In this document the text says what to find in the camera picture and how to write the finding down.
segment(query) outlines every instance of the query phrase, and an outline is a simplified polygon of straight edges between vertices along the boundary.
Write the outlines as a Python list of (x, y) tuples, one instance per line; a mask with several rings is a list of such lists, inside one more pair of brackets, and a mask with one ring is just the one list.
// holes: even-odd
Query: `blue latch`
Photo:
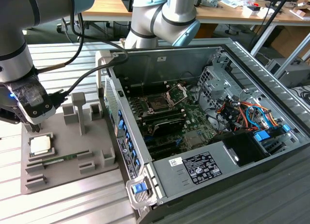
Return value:
[(129, 133), (126, 134), (126, 138), (127, 138), (127, 141), (130, 140), (130, 135), (129, 135)]
[(284, 124), (283, 125), (283, 129), (286, 131), (286, 132), (289, 132), (291, 130), (291, 128), (289, 127), (289, 125), (287, 124)]
[(259, 131), (255, 134), (255, 138), (261, 142), (270, 138), (270, 135), (266, 131)]
[(139, 167), (140, 166), (140, 162), (138, 159), (136, 159), (136, 166)]
[(131, 156), (132, 156), (133, 159), (135, 159), (135, 158), (137, 157), (136, 150), (133, 150), (133, 151), (132, 151), (132, 155), (131, 155)]
[(124, 126), (124, 120), (120, 120), (120, 123), (118, 124), (118, 129), (122, 129)]
[(134, 191), (134, 194), (142, 193), (144, 191), (147, 191), (146, 184), (144, 182), (140, 184), (136, 184), (132, 186), (132, 189)]
[(132, 151), (132, 149), (133, 149), (133, 147), (134, 147), (134, 145), (132, 144), (132, 142), (130, 141), (130, 142), (128, 143), (128, 145), (129, 145), (129, 150)]

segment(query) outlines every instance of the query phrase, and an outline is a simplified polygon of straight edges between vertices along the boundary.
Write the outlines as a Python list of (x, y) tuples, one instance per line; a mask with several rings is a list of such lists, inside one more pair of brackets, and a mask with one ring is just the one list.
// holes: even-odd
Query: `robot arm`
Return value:
[(22, 30), (85, 11), (94, 0), (0, 0), (0, 119), (38, 124), (56, 112), (57, 94), (38, 81)]
[(132, 24), (125, 48), (154, 48), (157, 37), (172, 46), (186, 46), (195, 37), (194, 0), (134, 0)]

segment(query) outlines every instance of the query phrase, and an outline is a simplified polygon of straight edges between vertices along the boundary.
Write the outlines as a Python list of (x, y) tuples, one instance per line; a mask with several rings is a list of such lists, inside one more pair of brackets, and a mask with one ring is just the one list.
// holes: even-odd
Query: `table leg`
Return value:
[(303, 60), (306, 60), (310, 56), (310, 49), (306, 52), (306, 54), (302, 57)]
[(281, 65), (281, 67), (275, 73), (275, 78), (279, 78), (284, 74), (285, 68), (290, 65), (293, 60), (296, 59), (298, 54), (310, 43), (310, 33), (305, 37), (305, 39), (300, 43), (298, 47), (296, 47), (295, 51), (287, 58), (287, 60)]
[(251, 50), (252, 56), (255, 56), (257, 54), (257, 52), (261, 49), (264, 42), (267, 40), (267, 38), (269, 37), (269, 35), (271, 34), (271, 32), (274, 30), (276, 26), (277, 26), (276, 24), (270, 24), (270, 26), (266, 29), (265, 33), (261, 36), (261, 38), (258, 40), (256, 45)]

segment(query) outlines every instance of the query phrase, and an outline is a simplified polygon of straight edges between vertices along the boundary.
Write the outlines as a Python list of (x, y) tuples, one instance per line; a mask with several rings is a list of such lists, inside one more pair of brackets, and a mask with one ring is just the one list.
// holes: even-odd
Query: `floor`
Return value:
[[(31, 28), (27, 30), (26, 39), (28, 44), (57, 44), (57, 43), (69, 43), (70, 41), (63, 33), (57, 32), (57, 25), (60, 24), (60, 20), (52, 21), (39, 25), (38, 27)], [(109, 39), (111, 41), (118, 41), (120, 38), (125, 38), (129, 32), (127, 22), (114, 22), (110, 23), (110, 27), (107, 27), (106, 22), (96, 23), (103, 31), (100, 32), (94, 27), (90, 26), (88, 30), (85, 31), (87, 35)], [(227, 24), (219, 24), (213, 33), (213, 38), (231, 38), (234, 41), (238, 41), (246, 49), (249, 49), (249, 43), (252, 41), (255, 33), (250, 31), (251, 26), (245, 25), (231, 25), (230, 34), (225, 33), (228, 30)], [(73, 42), (77, 42), (76, 36), (72, 33), (71, 28), (68, 27), (68, 36)], [(268, 63), (267, 58), (282, 58), (283, 56), (279, 54), (276, 50), (271, 47), (262, 47), (260, 54), (257, 54), (256, 58), (263, 64)]]

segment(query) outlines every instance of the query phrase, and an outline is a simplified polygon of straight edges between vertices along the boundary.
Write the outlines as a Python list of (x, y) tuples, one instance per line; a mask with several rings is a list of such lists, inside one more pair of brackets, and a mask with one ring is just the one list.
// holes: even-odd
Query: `warning label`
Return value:
[(183, 163), (194, 184), (200, 184), (222, 175), (222, 172), (208, 151), (184, 159)]

